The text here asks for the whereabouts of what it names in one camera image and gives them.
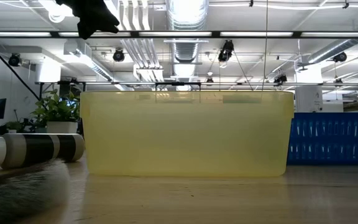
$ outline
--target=air duct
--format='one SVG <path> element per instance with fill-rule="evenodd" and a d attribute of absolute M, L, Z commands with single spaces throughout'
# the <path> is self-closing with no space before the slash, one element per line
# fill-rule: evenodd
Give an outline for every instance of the air duct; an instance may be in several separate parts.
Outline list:
<path fill-rule="evenodd" d="M 208 0 L 166 0 L 170 30 L 203 30 L 208 15 Z M 200 44 L 173 43 L 173 62 L 196 62 Z M 174 65 L 173 71 L 178 77 L 194 75 L 195 65 Z"/>
<path fill-rule="evenodd" d="M 358 39 L 337 40 L 308 57 L 308 63 L 320 63 L 358 44 Z"/>

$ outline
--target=wooden table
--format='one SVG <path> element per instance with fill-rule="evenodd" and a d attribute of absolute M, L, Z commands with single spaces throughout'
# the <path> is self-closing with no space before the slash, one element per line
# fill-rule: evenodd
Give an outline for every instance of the wooden table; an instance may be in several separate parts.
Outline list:
<path fill-rule="evenodd" d="M 68 167 L 68 204 L 23 223 L 358 223 L 358 166 L 250 179 L 94 176 L 85 159 Z"/>

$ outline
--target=plastic tub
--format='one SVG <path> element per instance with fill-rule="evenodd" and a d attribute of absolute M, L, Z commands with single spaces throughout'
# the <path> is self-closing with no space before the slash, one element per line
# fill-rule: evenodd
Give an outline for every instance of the plastic tub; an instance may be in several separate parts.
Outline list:
<path fill-rule="evenodd" d="M 89 172 L 258 177 L 285 172 L 293 94 L 279 91 L 88 91 Z"/>

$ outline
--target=black and white striped cylinder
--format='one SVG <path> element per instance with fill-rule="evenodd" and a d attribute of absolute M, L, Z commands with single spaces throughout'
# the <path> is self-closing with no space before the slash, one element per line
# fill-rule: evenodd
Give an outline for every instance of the black and white striped cylinder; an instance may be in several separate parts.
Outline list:
<path fill-rule="evenodd" d="M 84 139 L 79 134 L 4 134 L 0 138 L 0 165 L 12 169 L 60 158 L 80 159 Z"/>

